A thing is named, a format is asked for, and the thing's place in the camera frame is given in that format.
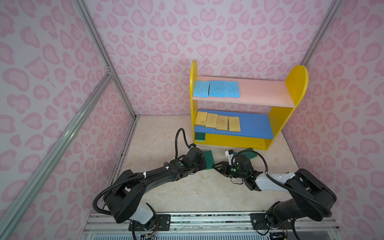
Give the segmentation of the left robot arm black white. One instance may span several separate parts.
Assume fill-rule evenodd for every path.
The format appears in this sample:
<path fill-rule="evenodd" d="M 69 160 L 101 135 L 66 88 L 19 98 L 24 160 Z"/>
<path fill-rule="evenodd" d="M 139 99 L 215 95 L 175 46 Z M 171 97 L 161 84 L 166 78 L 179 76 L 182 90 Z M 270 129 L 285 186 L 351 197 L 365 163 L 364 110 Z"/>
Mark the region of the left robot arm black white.
<path fill-rule="evenodd" d="M 118 224 L 130 221 L 152 230 L 158 224 L 158 214 L 150 204 L 141 204 L 144 194 L 206 168 L 203 151 L 192 145 L 186 155 L 165 162 L 163 167 L 142 173 L 124 171 L 95 197 L 93 208 L 100 214 L 113 216 Z"/>

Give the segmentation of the yellow sponge floor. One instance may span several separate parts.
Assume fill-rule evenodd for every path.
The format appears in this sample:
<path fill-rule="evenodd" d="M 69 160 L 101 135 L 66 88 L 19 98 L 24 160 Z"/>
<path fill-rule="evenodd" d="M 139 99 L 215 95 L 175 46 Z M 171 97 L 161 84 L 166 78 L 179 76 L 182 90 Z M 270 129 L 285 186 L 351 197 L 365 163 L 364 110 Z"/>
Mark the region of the yellow sponge floor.
<path fill-rule="evenodd" d="M 227 131 L 229 124 L 229 117 L 218 115 L 216 129 L 219 131 Z"/>
<path fill-rule="evenodd" d="M 241 123 L 239 117 L 229 117 L 229 131 L 230 132 L 240 132 Z"/>

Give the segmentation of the yellow sponge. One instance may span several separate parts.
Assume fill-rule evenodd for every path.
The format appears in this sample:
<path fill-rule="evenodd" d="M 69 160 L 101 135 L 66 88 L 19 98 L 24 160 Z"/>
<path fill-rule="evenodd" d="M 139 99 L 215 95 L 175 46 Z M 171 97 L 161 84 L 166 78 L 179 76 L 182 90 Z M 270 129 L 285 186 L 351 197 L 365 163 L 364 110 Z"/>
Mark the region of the yellow sponge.
<path fill-rule="evenodd" d="M 208 113 L 205 127 L 215 129 L 217 127 L 217 121 L 218 114 Z"/>

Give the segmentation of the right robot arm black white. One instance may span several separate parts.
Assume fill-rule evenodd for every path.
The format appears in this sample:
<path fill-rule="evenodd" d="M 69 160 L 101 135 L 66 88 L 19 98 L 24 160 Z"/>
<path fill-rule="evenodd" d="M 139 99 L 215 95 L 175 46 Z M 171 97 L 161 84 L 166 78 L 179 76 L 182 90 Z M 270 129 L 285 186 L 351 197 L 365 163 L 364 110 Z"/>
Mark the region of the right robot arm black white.
<path fill-rule="evenodd" d="M 272 175 L 268 171 L 256 171 L 244 154 L 233 155 L 230 161 L 217 163 L 213 168 L 227 178 L 242 180 L 251 191 L 291 195 L 291 199 L 277 201 L 266 211 L 261 223 L 270 229 L 277 229 L 289 220 L 310 218 L 320 222 L 332 216 L 331 208 L 337 200 L 336 195 L 305 169 Z"/>

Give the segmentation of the yellow sponge shelf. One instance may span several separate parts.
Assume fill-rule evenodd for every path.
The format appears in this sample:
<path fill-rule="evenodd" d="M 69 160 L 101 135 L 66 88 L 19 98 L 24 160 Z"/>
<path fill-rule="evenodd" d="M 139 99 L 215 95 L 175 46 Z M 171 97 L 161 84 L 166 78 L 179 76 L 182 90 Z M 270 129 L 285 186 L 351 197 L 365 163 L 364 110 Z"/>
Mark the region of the yellow sponge shelf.
<path fill-rule="evenodd" d="M 196 115 L 195 125 L 205 126 L 207 122 L 208 113 L 198 111 Z"/>

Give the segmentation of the blue sponge floor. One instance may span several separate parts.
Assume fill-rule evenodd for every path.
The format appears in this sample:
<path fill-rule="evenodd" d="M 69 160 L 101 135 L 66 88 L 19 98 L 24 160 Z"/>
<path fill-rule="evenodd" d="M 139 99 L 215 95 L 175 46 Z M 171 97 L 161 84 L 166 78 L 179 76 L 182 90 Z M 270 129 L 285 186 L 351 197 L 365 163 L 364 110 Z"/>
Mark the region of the blue sponge floor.
<path fill-rule="evenodd" d="M 239 98 L 240 97 L 239 83 L 236 81 L 225 81 L 225 83 L 224 83 L 224 97 L 225 98 Z"/>
<path fill-rule="evenodd" d="M 225 97 L 225 81 L 210 81 L 209 97 Z"/>

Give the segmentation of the green scouring pad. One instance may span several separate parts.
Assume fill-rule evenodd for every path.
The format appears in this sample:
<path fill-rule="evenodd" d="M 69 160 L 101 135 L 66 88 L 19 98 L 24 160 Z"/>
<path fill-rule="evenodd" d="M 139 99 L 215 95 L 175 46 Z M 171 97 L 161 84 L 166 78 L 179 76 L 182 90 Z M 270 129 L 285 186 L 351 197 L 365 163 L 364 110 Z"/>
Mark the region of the green scouring pad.
<path fill-rule="evenodd" d="M 205 163 L 206 163 L 206 170 L 213 169 L 215 165 L 215 161 L 214 161 L 212 151 L 211 150 L 204 151 L 203 154 L 204 154 Z"/>
<path fill-rule="evenodd" d="M 196 142 L 204 142 L 206 140 L 205 133 L 195 133 L 195 141 Z"/>
<path fill-rule="evenodd" d="M 246 156 L 249 160 L 258 157 L 258 155 L 255 154 L 255 151 L 252 148 L 241 151 L 240 155 Z"/>

